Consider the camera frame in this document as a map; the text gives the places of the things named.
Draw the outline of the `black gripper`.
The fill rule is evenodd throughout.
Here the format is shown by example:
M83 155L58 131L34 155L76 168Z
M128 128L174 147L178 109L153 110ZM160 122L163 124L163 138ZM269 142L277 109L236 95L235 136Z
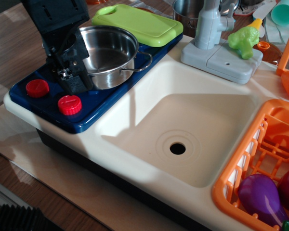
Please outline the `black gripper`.
M89 20L84 0L23 0L22 5L38 29L47 56L55 61L59 85L68 95L93 88L84 59L89 57L79 26ZM72 53L63 53L72 46Z

